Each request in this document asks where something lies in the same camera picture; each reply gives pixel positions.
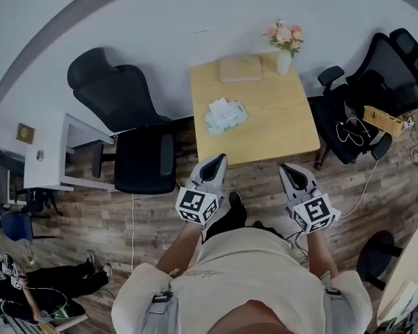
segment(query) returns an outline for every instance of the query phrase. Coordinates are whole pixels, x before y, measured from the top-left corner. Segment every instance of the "white shirt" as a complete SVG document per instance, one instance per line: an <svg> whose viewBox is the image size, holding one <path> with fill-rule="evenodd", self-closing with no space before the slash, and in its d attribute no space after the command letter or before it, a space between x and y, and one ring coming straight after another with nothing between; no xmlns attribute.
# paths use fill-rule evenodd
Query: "white shirt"
<svg viewBox="0 0 418 334"><path fill-rule="evenodd" d="M207 333L222 317L248 300L269 307L296 334L323 334L325 312L321 281L297 262L290 246L271 232L242 228L218 234L201 248L196 265L171 276L139 265L122 286L111 316L118 334L140 333L151 299L162 290L178 299L178 332ZM350 299L362 334L372 309L355 271L341 273L332 286Z"/></svg>

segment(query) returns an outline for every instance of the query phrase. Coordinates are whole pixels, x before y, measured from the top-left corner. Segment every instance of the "black office chair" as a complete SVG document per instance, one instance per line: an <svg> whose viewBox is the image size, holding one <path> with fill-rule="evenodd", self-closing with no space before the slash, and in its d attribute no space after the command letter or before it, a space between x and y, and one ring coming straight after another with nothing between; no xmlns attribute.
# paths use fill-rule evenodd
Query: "black office chair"
<svg viewBox="0 0 418 334"><path fill-rule="evenodd" d="M119 191L172 192L176 183L174 128L170 119L156 113L143 72L134 65L111 66L100 47L77 57L67 79L77 100L110 130L122 132L116 154L103 154L102 144L94 146L93 176L100 177L103 161L115 161L114 186Z"/></svg>
<svg viewBox="0 0 418 334"><path fill-rule="evenodd" d="M367 133L355 119L347 122L352 116L362 120L364 105L395 117L418 109L418 43L405 29L395 30L389 37L376 33L356 73L346 78L347 84L331 90L343 74L339 66L322 72L318 80L325 87L324 95L310 99L318 133L327 144L316 169L322 167L330 150L344 164L355 162L361 153L371 152L375 159L387 153L391 135L386 133L372 144L378 128L364 122Z"/></svg>

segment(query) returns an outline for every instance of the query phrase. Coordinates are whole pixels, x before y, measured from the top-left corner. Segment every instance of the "white vase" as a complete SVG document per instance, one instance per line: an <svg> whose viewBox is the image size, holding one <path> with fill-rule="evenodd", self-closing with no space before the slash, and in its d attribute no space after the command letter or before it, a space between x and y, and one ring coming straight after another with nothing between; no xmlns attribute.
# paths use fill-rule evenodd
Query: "white vase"
<svg viewBox="0 0 418 334"><path fill-rule="evenodd" d="M286 74L291 66L291 53L288 49L280 49L277 52L277 73Z"/></svg>

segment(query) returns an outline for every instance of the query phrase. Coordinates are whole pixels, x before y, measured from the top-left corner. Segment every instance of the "wooden floor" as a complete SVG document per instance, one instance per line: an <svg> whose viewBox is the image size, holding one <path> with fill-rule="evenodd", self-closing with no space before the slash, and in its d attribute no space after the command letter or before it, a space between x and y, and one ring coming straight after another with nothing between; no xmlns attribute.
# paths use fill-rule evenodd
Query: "wooden floor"
<svg viewBox="0 0 418 334"><path fill-rule="evenodd" d="M197 162L192 121L179 125L180 148L178 182L184 184ZM354 269L357 256L366 240L379 230L390 230L400 246L418 226L418 167L410 160L413 142L410 132L404 132L388 154L380 160L366 194L357 210L326 230L331 252L339 269ZM317 152L286 157L274 161L230 167L226 172L224 190L238 190L252 219L283 219L286 198L279 179L277 165L282 161L297 163L313 170ZM91 176L89 150L83 149L73 157L70 171ZM332 154L320 171L314 171L323 191L332 204L343 213L349 212L359 200L363 186L375 164L371 155L360 157L356 164L344 166ZM112 165L104 167L111 180ZM132 257L132 196L77 187L74 193L57 195L63 217L52 214L49 220L35 220L36 234L55 234L59 239L35 240L28 248L22 244L1 241L3 249L18 254L27 269L63 264L78 264L84 260L86 249L92 249L102 262L114 268L114 279L107 286L113 294L130 274ZM183 222L174 209L176 193L165 196L134 196L134 264L156 263L171 244ZM36 265L26 260L32 256ZM376 308L380 291L367 287ZM69 333L113 333L110 310L113 302L101 291L80 299L90 319Z"/></svg>

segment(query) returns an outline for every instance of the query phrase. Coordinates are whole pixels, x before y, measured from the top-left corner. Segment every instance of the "person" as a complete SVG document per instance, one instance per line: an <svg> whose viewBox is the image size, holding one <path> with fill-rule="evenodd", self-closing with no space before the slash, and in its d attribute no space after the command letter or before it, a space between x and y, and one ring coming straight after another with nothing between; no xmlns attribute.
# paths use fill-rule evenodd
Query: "person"
<svg viewBox="0 0 418 334"><path fill-rule="evenodd" d="M201 227L187 223L156 267L140 264L134 269L111 311L118 334L366 330L372 315L369 295L355 271L338 272L322 230L307 235L307 271L275 229L260 222L245 226L240 194L232 191L229 204L227 214L208 228L194 267L187 269ZM149 310L152 298L167 291L176 298L176 316L168 312L167 331L158 326L147 331L146 320L158 320L150 314L156 311ZM330 296L339 302L332 303Z"/></svg>
<svg viewBox="0 0 418 334"><path fill-rule="evenodd" d="M11 285L10 278L0 280L0 310L10 317L37 324L46 319L42 311L49 316L67 301L98 291L110 281L112 273L109 264L97 271L95 256L88 250L83 264L26 273L21 290Z"/></svg>

